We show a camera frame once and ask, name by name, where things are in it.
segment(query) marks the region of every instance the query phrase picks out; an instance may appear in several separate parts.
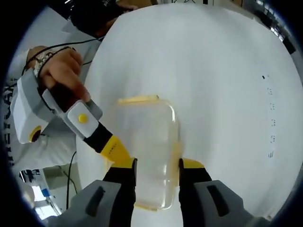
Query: clear plastic container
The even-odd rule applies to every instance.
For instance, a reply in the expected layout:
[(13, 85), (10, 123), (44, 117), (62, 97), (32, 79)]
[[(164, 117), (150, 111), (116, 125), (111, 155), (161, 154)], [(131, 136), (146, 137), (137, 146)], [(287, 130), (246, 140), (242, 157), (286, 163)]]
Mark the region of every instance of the clear plastic container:
[(135, 206), (168, 209), (178, 184), (182, 154), (171, 104), (157, 96), (121, 99), (104, 112), (101, 122), (122, 141), (130, 156), (138, 159)]

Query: bracelet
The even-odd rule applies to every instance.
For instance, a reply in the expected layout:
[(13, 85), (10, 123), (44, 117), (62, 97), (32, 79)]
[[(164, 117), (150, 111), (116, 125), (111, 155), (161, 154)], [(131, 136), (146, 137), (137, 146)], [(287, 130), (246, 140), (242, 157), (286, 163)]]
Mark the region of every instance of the bracelet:
[(36, 76), (36, 78), (39, 78), (40, 76), (40, 72), (43, 68), (43, 66), (45, 66), (45, 64), (55, 55), (57, 54), (58, 52), (60, 51), (63, 51), (65, 49), (68, 49), (70, 48), (69, 46), (66, 46), (64, 48), (61, 48), (60, 50), (56, 51), (56, 52), (53, 52), (53, 51), (50, 51), (50, 52), (47, 52), (47, 53), (42, 53), (41, 55), (41, 58), (38, 59), (38, 61), (36, 61), (36, 64), (35, 64), (35, 69), (34, 69), (34, 75)]

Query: plastic container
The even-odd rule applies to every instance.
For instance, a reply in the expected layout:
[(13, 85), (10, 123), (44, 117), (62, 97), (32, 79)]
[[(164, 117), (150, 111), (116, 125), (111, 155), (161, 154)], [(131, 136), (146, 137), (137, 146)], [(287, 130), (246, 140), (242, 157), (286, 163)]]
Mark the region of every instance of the plastic container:
[(168, 209), (178, 184), (182, 154), (178, 121), (170, 103), (157, 96), (121, 99), (101, 121), (122, 141), (130, 156), (138, 159), (135, 206)]

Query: white table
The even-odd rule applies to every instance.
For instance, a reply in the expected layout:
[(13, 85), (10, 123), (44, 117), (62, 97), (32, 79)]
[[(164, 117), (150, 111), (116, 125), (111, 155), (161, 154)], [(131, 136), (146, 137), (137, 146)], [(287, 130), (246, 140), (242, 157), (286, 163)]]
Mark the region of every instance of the white table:
[[(291, 191), (303, 161), (303, 89), (282, 42), (256, 21), (192, 4), (125, 14), (85, 86), (104, 111), (122, 97), (170, 100), (184, 157), (204, 163), (252, 214), (275, 215)], [(77, 152), (82, 186), (102, 179), (102, 158), (80, 140)], [(182, 226), (177, 197), (166, 211), (135, 208), (132, 224)]]

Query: finger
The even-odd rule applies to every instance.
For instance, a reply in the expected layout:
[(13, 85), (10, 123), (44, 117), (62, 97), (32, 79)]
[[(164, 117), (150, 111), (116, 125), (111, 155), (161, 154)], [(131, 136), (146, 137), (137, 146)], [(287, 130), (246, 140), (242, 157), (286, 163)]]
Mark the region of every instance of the finger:
[(76, 62), (73, 57), (67, 57), (64, 59), (65, 63), (73, 70), (76, 75), (79, 75), (81, 72), (81, 65)]
[(56, 84), (54, 78), (49, 74), (43, 75), (40, 79), (48, 89), (51, 89)]
[(70, 50), (70, 55), (71, 57), (79, 64), (79, 65), (82, 65), (83, 63), (83, 60), (82, 60), (82, 57), (81, 55), (76, 52), (74, 49), (69, 49)]
[(49, 72), (54, 80), (65, 85), (73, 91), (78, 98), (82, 99), (84, 102), (88, 102), (90, 100), (89, 92), (68, 65), (62, 62), (57, 62), (51, 66)]

